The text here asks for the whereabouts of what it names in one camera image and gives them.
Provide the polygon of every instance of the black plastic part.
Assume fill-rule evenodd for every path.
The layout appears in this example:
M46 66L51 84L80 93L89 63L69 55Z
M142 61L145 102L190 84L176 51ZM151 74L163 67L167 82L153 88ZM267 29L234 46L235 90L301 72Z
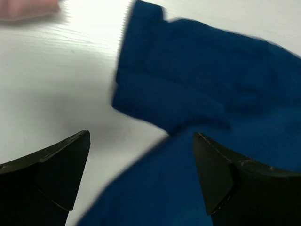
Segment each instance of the black plastic part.
M201 133L194 136L194 154L214 226L301 225L301 174L257 162Z
M73 210L90 133L0 165L0 225L64 226Z

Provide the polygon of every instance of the blue fabric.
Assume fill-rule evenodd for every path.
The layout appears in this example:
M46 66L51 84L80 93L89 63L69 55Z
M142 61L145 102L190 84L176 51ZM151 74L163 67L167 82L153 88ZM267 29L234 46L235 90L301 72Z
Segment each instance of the blue fabric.
M99 197L80 226L209 226L192 137L301 172L301 60L264 40L137 1L112 106L171 137Z

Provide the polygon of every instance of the pink object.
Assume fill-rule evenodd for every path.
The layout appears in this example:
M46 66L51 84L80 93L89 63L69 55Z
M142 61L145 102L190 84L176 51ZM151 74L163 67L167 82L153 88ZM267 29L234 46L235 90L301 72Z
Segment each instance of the pink object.
M59 10L58 0L0 0L0 20L45 16Z

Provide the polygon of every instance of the dark blue towel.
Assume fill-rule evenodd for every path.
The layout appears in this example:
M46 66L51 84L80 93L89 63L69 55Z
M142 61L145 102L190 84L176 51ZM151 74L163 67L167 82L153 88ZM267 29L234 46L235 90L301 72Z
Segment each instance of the dark blue towel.
M265 164L301 172L301 60L263 40L137 1L113 107L171 138L115 180L80 226L207 226L195 131Z

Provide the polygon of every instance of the tabletop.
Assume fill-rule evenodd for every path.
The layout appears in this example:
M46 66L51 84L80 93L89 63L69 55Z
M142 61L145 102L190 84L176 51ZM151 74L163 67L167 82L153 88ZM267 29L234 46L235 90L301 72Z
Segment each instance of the tabletop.
M185 17L277 43L301 55L299 0L152 0ZM73 226L118 174L166 133L111 105L131 0L63 0L54 16L0 23L0 163L80 130L91 149Z

